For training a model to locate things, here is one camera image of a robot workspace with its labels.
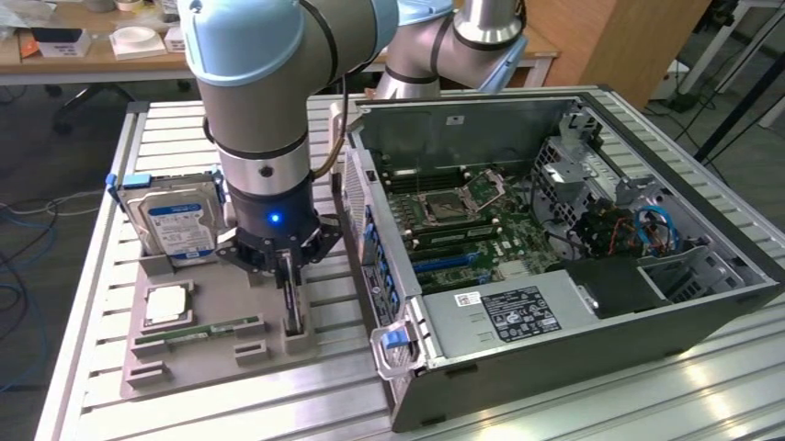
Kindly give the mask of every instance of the aluminum table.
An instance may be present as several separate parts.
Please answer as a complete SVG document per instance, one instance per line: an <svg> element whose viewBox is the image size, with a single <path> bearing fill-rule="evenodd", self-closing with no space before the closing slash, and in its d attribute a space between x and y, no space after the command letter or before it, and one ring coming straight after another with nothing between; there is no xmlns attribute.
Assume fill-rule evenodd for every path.
<svg viewBox="0 0 785 441"><path fill-rule="evenodd" d="M673 169L785 265L785 236L617 94L592 90ZM312 162L327 153L338 96L308 102ZM132 103L115 173L178 175L219 160L198 101ZM604 149L634 174L641 162L608 132ZM326 179L315 197L334 209ZM785 299L674 356L407 434L393 434L342 244L306 278L321 356L306 366L144 401L119 396L140 243L104 197L36 440L374 441L750 439L785 435Z"/></svg>

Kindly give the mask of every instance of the motherboard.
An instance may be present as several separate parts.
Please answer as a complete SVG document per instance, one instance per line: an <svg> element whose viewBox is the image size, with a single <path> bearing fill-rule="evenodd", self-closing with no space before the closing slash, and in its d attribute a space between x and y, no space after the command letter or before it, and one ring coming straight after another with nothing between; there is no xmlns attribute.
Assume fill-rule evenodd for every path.
<svg viewBox="0 0 785 441"><path fill-rule="evenodd" d="M386 173L393 216L423 294L542 274L561 261L521 177L491 168Z"/></svg>

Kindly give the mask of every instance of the white box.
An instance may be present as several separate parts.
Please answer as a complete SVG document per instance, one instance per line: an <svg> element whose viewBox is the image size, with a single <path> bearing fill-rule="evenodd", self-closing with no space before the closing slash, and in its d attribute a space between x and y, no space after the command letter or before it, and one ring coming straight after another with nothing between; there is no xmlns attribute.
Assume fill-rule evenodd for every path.
<svg viewBox="0 0 785 441"><path fill-rule="evenodd" d="M45 58L76 58L87 55L92 42L94 41L90 38L90 33L83 29L83 35L76 41L37 41L37 50Z"/></svg>
<svg viewBox="0 0 785 441"><path fill-rule="evenodd" d="M689 68L677 60L673 60L672 65L668 68L668 72L662 76L662 82L660 83L660 86L657 87L657 90L649 99L653 101L660 99L669 99L676 93L676 87L685 82L688 74Z"/></svg>
<svg viewBox="0 0 785 441"><path fill-rule="evenodd" d="M158 55L167 54L167 47L163 45L159 34L156 34L155 37L142 45L128 45L120 43L114 37L114 34L110 35L110 41L112 42L112 51L116 60L134 60L138 58L155 57Z"/></svg>
<svg viewBox="0 0 785 441"><path fill-rule="evenodd" d="M167 46L170 52L184 52L186 41L183 40L183 30L180 27L170 28L167 36L163 38L163 43Z"/></svg>

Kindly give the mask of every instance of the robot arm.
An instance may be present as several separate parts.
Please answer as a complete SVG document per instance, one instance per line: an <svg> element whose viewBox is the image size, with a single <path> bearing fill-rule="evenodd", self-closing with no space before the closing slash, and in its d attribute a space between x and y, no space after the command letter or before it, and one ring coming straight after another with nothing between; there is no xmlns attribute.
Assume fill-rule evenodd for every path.
<svg viewBox="0 0 785 441"><path fill-rule="evenodd" d="M387 48L377 98L439 96L439 76L481 92L509 83L526 46L522 0L399 0L401 22Z"/></svg>
<svg viewBox="0 0 785 441"><path fill-rule="evenodd" d="M204 134L219 149L235 228L219 255L276 276L339 240L338 219L314 209L308 97L375 57L398 27L395 0L180 0L188 67L204 101ZM299 331L294 312L291 333Z"/></svg>

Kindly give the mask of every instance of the power supply label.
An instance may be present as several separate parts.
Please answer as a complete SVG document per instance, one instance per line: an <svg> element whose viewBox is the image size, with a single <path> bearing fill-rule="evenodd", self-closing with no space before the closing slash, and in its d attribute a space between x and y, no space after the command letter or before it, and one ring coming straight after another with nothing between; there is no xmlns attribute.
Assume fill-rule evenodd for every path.
<svg viewBox="0 0 785 441"><path fill-rule="evenodd" d="M485 296L482 304L506 343L562 329L537 287Z"/></svg>
<svg viewBox="0 0 785 441"><path fill-rule="evenodd" d="M168 256L176 259L192 259L212 253L216 247L212 234L199 222L204 215L200 204L155 207L147 213L160 247Z"/></svg>

